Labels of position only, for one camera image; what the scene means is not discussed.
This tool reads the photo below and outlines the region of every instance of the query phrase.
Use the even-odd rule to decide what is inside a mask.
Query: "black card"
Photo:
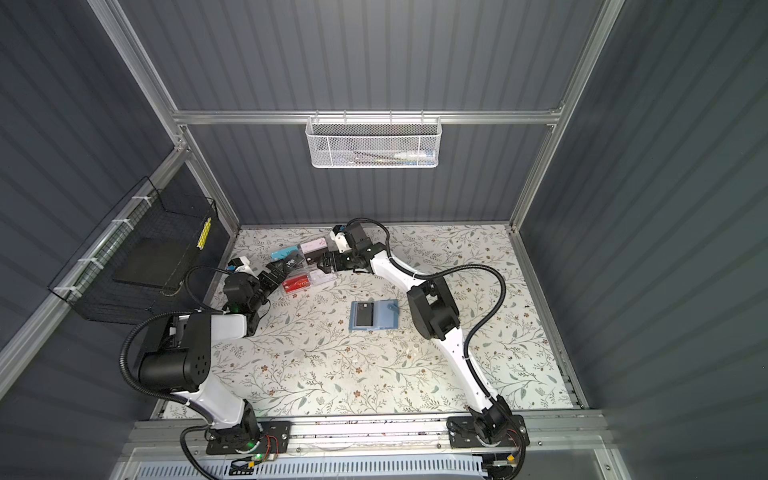
[[[373,326],[373,302],[358,302],[355,326]]]

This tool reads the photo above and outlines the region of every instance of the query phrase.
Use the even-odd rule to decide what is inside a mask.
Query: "leaf pattern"
[[[503,226],[389,230],[393,253],[421,271],[460,263],[499,270],[507,296],[472,339],[473,355],[513,409],[572,407]],[[379,229],[366,231],[374,241],[384,240]],[[273,251],[327,233],[319,228],[242,230],[234,256],[245,255],[258,272]],[[447,282],[466,333],[496,301],[498,285],[480,270],[454,273]],[[349,331],[351,302],[371,298],[396,298],[401,307],[408,305],[406,295],[391,283],[365,273],[341,272],[333,283],[282,296],[275,292],[255,336],[213,347],[211,371],[248,399],[259,416],[465,410],[453,372],[437,348],[416,332],[407,307],[400,310],[398,329]],[[219,288],[213,305],[224,300]],[[164,418],[196,415],[178,404],[164,412]]]

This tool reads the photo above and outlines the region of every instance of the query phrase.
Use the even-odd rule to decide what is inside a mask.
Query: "gray wall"
[[[547,110],[600,5],[139,0],[124,9],[181,110]],[[445,127],[436,169],[346,172],[311,166],[302,127],[192,131],[241,223],[265,224],[508,220],[545,127]]]
[[[628,2],[522,236],[635,478],[764,478],[768,3]]]
[[[0,2],[0,345],[99,220],[172,145],[85,2]],[[68,315],[0,400],[3,478],[105,478],[151,402],[125,327]]]

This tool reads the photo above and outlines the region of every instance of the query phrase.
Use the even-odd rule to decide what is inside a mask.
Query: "black mounting plate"
[[[288,438],[290,437],[290,422],[259,422],[263,429],[261,443],[248,455],[254,455],[257,453],[266,453],[266,437],[269,435],[277,439],[277,447],[275,449],[275,441],[272,439],[272,445],[270,446],[270,453],[285,453],[288,451]],[[208,442],[208,446],[205,449],[207,455],[239,455],[235,449],[242,448],[243,443],[247,439],[242,439],[238,435],[223,435],[221,437],[216,436]]]
[[[528,437],[528,429],[525,428],[525,420],[521,415],[513,415],[512,418],[515,420],[515,422],[517,422],[520,430],[523,430],[523,432],[519,433],[522,435],[525,444],[530,445],[531,439]],[[471,416],[462,415],[456,417],[448,417],[445,421],[446,423],[455,422],[459,427],[462,427],[462,429],[459,429],[453,432],[453,435],[450,435],[452,449],[476,449],[487,446],[480,443],[480,439],[478,439],[478,436],[475,433],[475,419],[473,419]],[[509,437],[504,437],[499,442],[499,444],[495,446],[514,447],[515,443],[510,440]]]

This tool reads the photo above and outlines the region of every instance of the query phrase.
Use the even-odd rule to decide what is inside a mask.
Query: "floral pattern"
[[[421,271],[484,263],[504,275],[507,296],[472,339],[486,376],[513,409],[567,409],[571,400],[541,328],[505,228],[501,225],[390,227],[393,253]],[[383,233],[366,228],[374,241]],[[236,255],[253,270],[270,253],[327,234],[328,229],[242,230]],[[498,297],[495,278],[466,270],[447,278],[466,332]],[[353,300],[397,298],[399,328],[349,331]],[[221,290],[214,305],[224,302]],[[366,273],[339,273],[332,283],[272,295],[257,334],[213,347],[213,374],[248,399],[259,416],[458,412],[464,392],[431,342],[415,330],[406,295]],[[196,415],[170,404],[164,418]]]

